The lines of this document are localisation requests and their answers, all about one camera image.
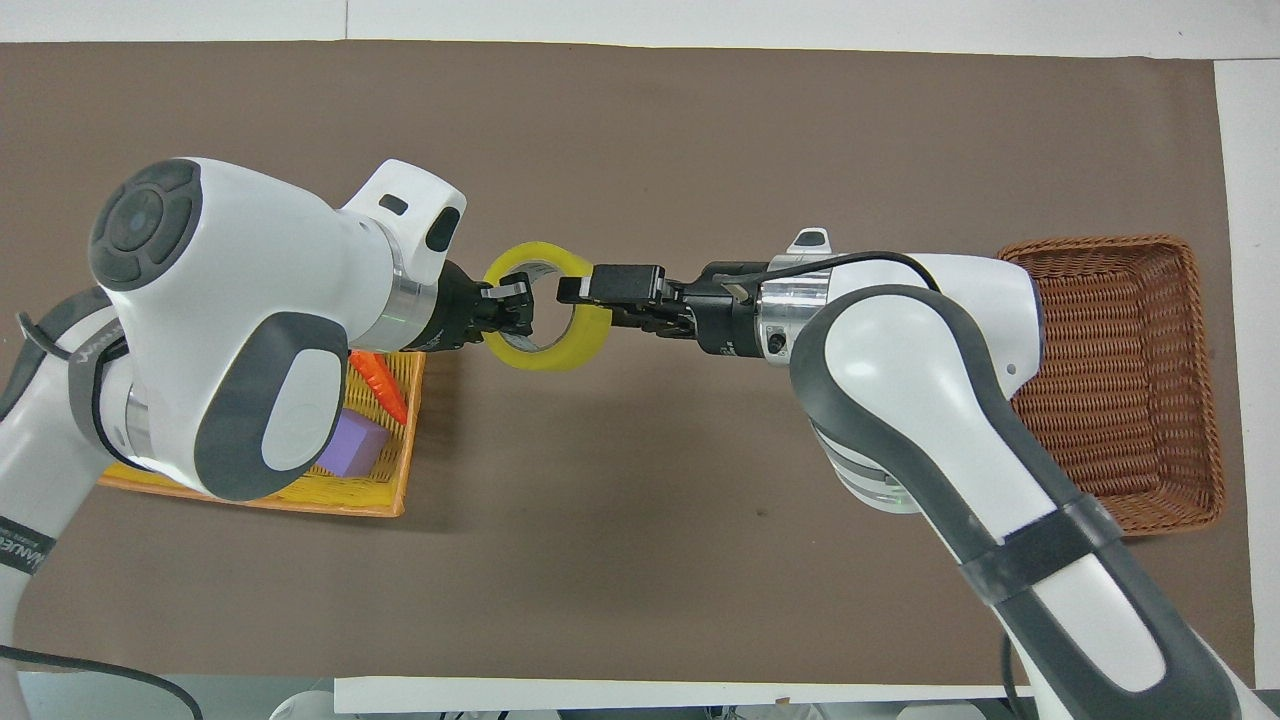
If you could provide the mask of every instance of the brown wicker basket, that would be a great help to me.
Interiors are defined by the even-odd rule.
[[[1169,236],[1020,242],[1044,307],[1044,363],[1014,410],[1130,536],[1202,528],[1222,511],[1222,462],[1199,274]]]

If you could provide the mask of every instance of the yellow basket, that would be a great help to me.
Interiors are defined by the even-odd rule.
[[[413,456],[417,411],[422,405],[422,369],[426,366],[426,355],[393,352],[387,356],[387,365],[396,375],[396,382],[408,405],[408,425],[401,425],[388,415],[378,405],[374,392],[369,389],[360,373],[355,368],[347,368],[346,406],[383,425],[392,434],[381,455],[378,456],[372,471],[365,478],[335,478],[316,465],[280,492],[248,502],[229,502],[201,495],[163,475],[134,470],[119,462],[108,468],[99,484],[271,510],[397,518],[404,512],[404,486],[408,480],[410,460]]]

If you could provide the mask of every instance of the black strap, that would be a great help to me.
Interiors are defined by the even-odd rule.
[[[124,357],[129,346],[124,341],[124,328],[115,319],[102,325],[102,329],[86,340],[67,361],[68,396],[72,402],[72,418],[90,442],[100,445],[120,462],[129,468],[146,470],[115,448],[102,428],[102,415],[99,405],[102,398],[102,375],[106,364]]]
[[[960,565],[960,571],[983,602],[1000,605],[1121,536],[1102,503],[1082,495],[1014,530],[1004,544]]]

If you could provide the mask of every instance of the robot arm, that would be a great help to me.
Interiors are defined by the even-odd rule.
[[[824,445],[899,479],[1066,716],[1272,717],[1021,424],[959,304],[845,295],[800,334],[791,380]]]
[[[1012,637],[1041,717],[1275,717],[1014,414],[1043,345],[1020,268],[833,256],[810,228],[768,266],[716,263],[678,283],[655,265],[598,265],[563,279],[559,300],[790,366],[841,482],[879,510],[924,514]]]
[[[92,232],[101,288],[22,318],[0,395],[0,644],[111,462],[264,497],[328,442],[348,348],[529,334],[527,278],[493,288],[447,261],[465,209],[448,183],[396,160],[338,210],[216,160],[165,160],[125,181]],[[3,660],[0,717],[26,717]]]

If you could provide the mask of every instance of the wicker basket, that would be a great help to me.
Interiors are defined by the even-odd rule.
[[[422,404],[422,369],[426,355],[421,352],[396,352],[387,356],[387,365],[404,393],[408,405],[408,425],[401,425],[378,405],[374,393],[355,368],[347,369],[347,397],[344,405],[375,420],[392,437],[383,447],[374,469],[364,478],[335,478],[324,468],[314,466],[301,478],[275,495],[248,502],[250,507],[293,510],[297,512],[324,512],[329,515],[369,515],[397,518],[404,512],[404,487],[408,480],[410,460],[413,457],[413,434],[417,414]],[[99,479],[100,484],[173,497],[189,497],[211,502],[227,502],[195,492],[163,475],[143,473],[115,464]]]
[[[1196,258],[1169,236],[1010,245],[1044,307],[1039,374],[1014,409],[1130,536],[1208,525],[1222,462]]]

